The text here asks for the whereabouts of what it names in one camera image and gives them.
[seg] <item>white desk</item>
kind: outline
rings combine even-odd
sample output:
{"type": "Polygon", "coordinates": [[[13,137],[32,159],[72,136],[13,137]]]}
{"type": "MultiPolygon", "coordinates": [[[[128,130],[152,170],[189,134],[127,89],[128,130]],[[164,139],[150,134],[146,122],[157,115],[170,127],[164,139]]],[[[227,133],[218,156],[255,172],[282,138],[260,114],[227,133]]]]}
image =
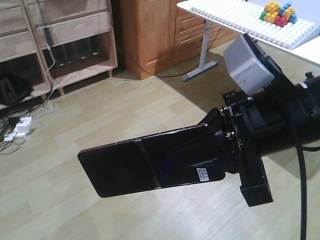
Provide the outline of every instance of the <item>white desk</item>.
{"type": "MultiPolygon", "coordinates": [[[[182,81],[186,81],[192,77],[194,77],[195,75],[197,74],[200,74],[202,73],[203,71],[207,70],[208,68],[211,68],[213,67],[214,65],[216,65],[217,63],[216,62],[209,62],[207,64],[205,64],[205,59],[206,59],[206,53],[207,53],[207,49],[208,49],[208,38],[209,38],[209,34],[210,34],[210,29],[209,29],[209,26],[210,26],[210,23],[216,23],[222,27],[225,27],[226,29],[229,29],[229,30],[232,30],[236,33],[239,33],[239,34],[244,34],[245,32],[242,31],[242,30],[239,30],[237,28],[234,28],[232,26],[229,26],[227,24],[224,24],[222,22],[219,22],[219,21],[216,21],[216,20],[212,20],[211,18],[209,17],[205,17],[201,14],[198,14],[196,12],[193,12],[191,11],[191,7],[193,7],[195,1],[192,0],[187,0],[187,1],[183,1],[183,2],[179,2],[177,4],[177,7],[188,12],[188,13],[191,13],[193,15],[196,15],[196,16],[199,16],[203,19],[206,20],[206,25],[205,25],[205,28],[204,28],[204,37],[203,37],[203,42],[202,42],[202,50],[201,50],[201,56],[200,56],[200,64],[199,64],[199,68],[185,74],[184,76],[182,76],[182,81]]],[[[263,38],[259,38],[259,37],[256,37],[256,36],[253,36],[255,37],[258,41],[261,41],[261,42],[264,42],[266,43],[267,45],[270,45],[280,51],[283,51],[285,53],[288,53],[290,55],[293,55],[297,58],[300,58],[308,63],[311,63],[315,66],[318,66],[320,67],[320,36],[314,38],[313,40],[293,49],[293,50],[290,50],[290,49],[287,49],[287,48],[284,48],[282,46],[279,46],[279,45],[276,45],[272,42],[269,42],[269,41],[266,41],[265,39],[263,38]]]]}

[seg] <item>laminate floor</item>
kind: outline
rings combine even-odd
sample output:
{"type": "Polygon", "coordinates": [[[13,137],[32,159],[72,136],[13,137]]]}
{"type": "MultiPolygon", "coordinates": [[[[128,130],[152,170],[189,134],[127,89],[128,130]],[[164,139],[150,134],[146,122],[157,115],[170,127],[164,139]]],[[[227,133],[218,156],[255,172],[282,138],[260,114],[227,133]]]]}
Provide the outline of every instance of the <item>laminate floor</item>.
{"type": "MultiPolygon", "coordinates": [[[[2,240],[298,240],[300,178],[294,149],[263,158],[273,203],[248,207],[239,175],[223,181],[100,198],[83,171],[80,150],[198,123],[221,94],[237,88],[220,64],[187,82],[138,81],[123,72],[53,100],[54,112],[21,148],[0,156],[2,240]]],[[[295,84],[320,68],[263,45],[295,84]]],[[[177,74],[198,57],[161,74],[177,74]]],[[[320,153],[305,154],[309,240],[320,239],[320,153]]]]}

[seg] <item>white power adapter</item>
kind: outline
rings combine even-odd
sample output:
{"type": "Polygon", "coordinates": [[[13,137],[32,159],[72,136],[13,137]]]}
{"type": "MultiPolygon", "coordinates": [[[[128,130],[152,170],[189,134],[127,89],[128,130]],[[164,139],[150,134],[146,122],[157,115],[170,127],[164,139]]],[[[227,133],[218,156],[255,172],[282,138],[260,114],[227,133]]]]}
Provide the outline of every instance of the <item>white power adapter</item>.
{"type": "Polygon", "coordinates": [[[32,122],[33,119],[31,116],[21,117],[20,122],[15,125],[14,131],[17,132],[17,135],[25,136],[30,133],[32,122]]]}

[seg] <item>cabinet drawer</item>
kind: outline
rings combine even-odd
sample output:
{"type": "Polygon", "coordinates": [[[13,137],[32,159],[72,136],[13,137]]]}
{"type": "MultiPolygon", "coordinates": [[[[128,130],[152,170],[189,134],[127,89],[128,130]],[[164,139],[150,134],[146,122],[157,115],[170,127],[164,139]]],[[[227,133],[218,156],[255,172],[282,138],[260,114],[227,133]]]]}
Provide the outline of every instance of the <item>cabinet drawer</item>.
{"type": "Polygon", "coordinates": [[[0,37],[27,31],[21,7],[0,10],[0,37]]]}
{"type": "Polygon", "coordinates": [[[180,38],[204,27],[204,20],[191,13],[178,16],[175,19],[175,38],[180,38]]]}
{"type": "MultiPolygon", "coordinates": [[[[34,24],[36,26],[42,24],[43,20],[37,2],[29,0],[28,3],[34,24]]],[[[108,11],[106,0],[45,0],[40,2],[40,6],[47,24],[108,11]]]]}
{"type": "MultiPolygon", "coordinates": [[[[219,32],[220,27],[217,25],[213,25],[210,31],[209,44],[216,38],[217,33],[219,32]]],[[[216,41],[221,37],[225,36],[226,32],[223,28],[219,32],[219,35],[216,38],[216,41]]],[[[200,29],[198,31],[192,32],[188,35],[179,37],[174,40],[174,57],[179,57],[183,54],[186,54],[190,51],[195,51],[196,49],[201,49],[202,46],[202,38],[204,36],[204,29],[200,29]]]]}
{"type": "Polygon", "coordinates": [[[18,7],[19,4],[19,0],[1,0],[0,1],[0,9],[9,9],[9,8],[13,8],[13,7],[18,7]]]}
{"type": "MultiPolygon", "coordinates": [[[[101,12],[55,23],[48,27],[52,35],[53,43],[56,46],[108,32],[112,28],[112,25],[109,12],[101,12]]],[[[45,47],[46,38],[43,27],[39,27],[36,30],[40,38],[41,46],[45,47]]]]}
{"type": "Polygon", "coordinates": [[[30,32],[0,37],[0,62],[36,51],[30,32]]]}

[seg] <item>metal screw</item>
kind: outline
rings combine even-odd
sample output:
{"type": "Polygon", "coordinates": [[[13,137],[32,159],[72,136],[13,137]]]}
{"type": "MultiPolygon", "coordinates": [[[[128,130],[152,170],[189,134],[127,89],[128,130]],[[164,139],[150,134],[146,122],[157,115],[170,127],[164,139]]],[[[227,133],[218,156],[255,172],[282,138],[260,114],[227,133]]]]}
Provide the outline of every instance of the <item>metal screw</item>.
{"type": "Polygon", "coordinates": [[[270,55],[269,55],[269,53],[265,53],[264,55],[263,55],[266,59],[269,59],[270,58],[270,55]]]}
{"type": "Polygon", "coordinates": [[[228,139],[234,139],[235,138],[235,132],[234,131],[230,131],[230,132],[227,132],[226,133],[226,137],[228,138],[228,139]]]}
{"type": "Polygon", "coordinates": [[[226,111],[228,111],[229,110],[229,108],[227,107],[227,106],[225,106],[225,107],[223,107],[221,110],[220,110],[220,112],[221,113],[224,113],[224,112],[226,112],[226,111]]]}

